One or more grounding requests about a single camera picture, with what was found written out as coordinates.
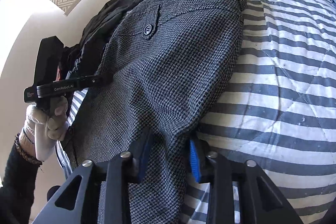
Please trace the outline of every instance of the bracelet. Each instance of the bracelet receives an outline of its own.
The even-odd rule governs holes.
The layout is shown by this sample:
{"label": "bracelet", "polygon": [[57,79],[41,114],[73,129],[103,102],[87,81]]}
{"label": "bracelet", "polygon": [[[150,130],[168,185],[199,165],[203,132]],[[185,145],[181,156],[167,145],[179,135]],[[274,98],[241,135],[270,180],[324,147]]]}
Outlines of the bracelet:
{"label": "bracelet", "polygon": [[41,166],[42,165],[42,161],[32,157],[31,155],[29,155],[28,153],[26,153],[23,148],[21,147],[20,143],[19,143],[19,135],[20,133],[18,133],[16,135],[16,138],[15,138],[15,148],[16,148],[16,151],[22,156],[22,158],[24,158],[26,161],[28,161],[29,163],[31,164],[36,164],[36,165],[39,165]]}

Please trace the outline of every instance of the striped bedspread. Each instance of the striped bedspread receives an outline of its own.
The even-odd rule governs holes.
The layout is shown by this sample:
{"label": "striped bedspread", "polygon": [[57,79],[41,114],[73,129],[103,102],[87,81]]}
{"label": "striped bedspread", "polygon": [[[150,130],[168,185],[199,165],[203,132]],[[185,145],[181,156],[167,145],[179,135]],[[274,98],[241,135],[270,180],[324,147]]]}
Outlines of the striped bedspread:
{"label": "striped bedspread", "polygon": [[[318,223],[336,197],[336,9],[330,0],[247,0],[244,24],[235,72],[199,137],[230,160],[255,160],[303,222]],[[75,93],[69,122],[85,93]],[[205,223],[208,198],[209,185],[188,176],[181,221]]]}

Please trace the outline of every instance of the belt loop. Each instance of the belt loop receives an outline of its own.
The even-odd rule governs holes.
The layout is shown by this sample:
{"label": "belt loop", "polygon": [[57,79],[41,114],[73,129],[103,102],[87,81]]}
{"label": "belt loop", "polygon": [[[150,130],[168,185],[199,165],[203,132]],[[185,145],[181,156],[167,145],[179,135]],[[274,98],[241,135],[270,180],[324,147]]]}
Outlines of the belt loop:
{"label": "belt loop", "polygon": [[245,10],[245,8],[246,8],[246,4],[247,4],[247,1],[246,1],[246,0],[239,0],[240,11]]}

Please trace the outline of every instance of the metal screw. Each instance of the metal screw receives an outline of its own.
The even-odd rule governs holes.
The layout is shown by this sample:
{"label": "metal screw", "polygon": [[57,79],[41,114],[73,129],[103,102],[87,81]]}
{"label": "metal screw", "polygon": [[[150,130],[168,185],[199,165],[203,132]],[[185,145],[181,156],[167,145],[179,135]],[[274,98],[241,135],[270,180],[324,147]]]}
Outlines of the metal screw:
{"label": "metal screw", "polygon": [[246,165],[248,167],[256,167],[257,163],[254,160],[248,160],[246,161]]}
{"label": "metal screw", "polygon": [[122,157],[122,158],[128,158],[128,157],[130,157],[131,156],[131,152],[130,151],[124,151],[124,152],[121,152],[120,153],[120,156]]}
{"label": "metal screw", "polygon": [[84,167],[89,167],[89,166],[92,165],[92,163],[93,163],[92,160],[85,160],[85,161],[82,162],[82,165]]}
{"label": "metal screw", "polygon": [[215,151],[210,151],[210,152],[207,154],[207,156],[208,156],[209,158],[214,159],[214,158],[217,158],[218,153],[215,152]]}

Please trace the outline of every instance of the black button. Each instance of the black button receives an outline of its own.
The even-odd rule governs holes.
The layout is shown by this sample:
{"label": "black button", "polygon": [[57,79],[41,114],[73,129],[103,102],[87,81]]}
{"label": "black button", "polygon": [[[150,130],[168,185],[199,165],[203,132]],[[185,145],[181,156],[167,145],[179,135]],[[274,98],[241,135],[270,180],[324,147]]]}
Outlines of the black button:
{"label": "black button", "polygon": [[148,25],[145,27],[145,29],[143,29],[143,33],[144,33],[145,35],[149,35],[149,34],[151,33],[151,31],[152,31],[152,25],[150,25],[150,24],[148,24]]}

